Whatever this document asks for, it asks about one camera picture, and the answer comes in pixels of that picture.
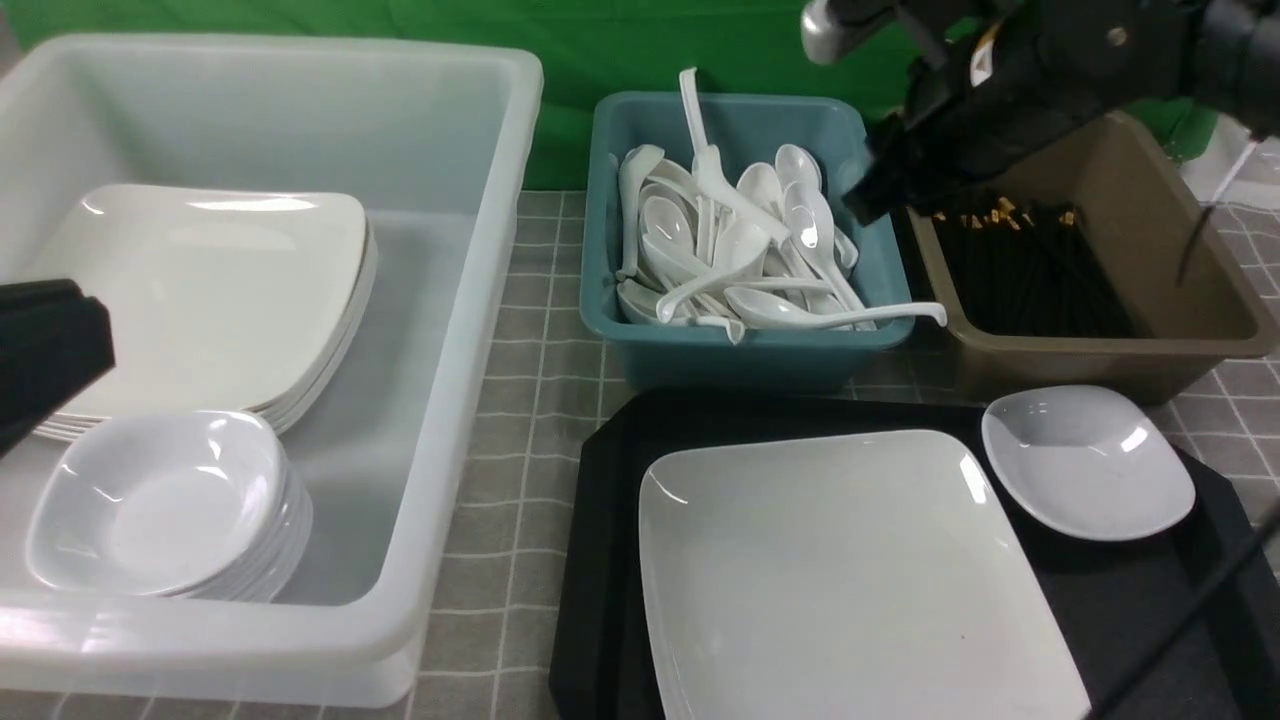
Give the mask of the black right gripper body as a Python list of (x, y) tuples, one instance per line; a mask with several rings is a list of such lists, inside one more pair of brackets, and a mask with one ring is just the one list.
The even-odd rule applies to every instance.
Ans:
[(1108, 111), (1190, 97), (1207, 1), (904, 1), (913, 151), (1034, 151)]

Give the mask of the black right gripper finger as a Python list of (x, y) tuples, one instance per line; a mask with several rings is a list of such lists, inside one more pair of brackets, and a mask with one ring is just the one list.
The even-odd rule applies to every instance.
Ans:
[(890, 114), (867, 132), (867, 169), (842, 196), (864, 225), (899, 210), (924, 210), (1011, 167), (1006, 114), (952, 110), (910, 120)]

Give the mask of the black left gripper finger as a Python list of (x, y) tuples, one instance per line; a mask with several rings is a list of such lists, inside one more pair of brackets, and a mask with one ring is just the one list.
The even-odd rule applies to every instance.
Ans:
[(72, 279), (1, 287), (1, 455), (116, 365), (108, 307)]

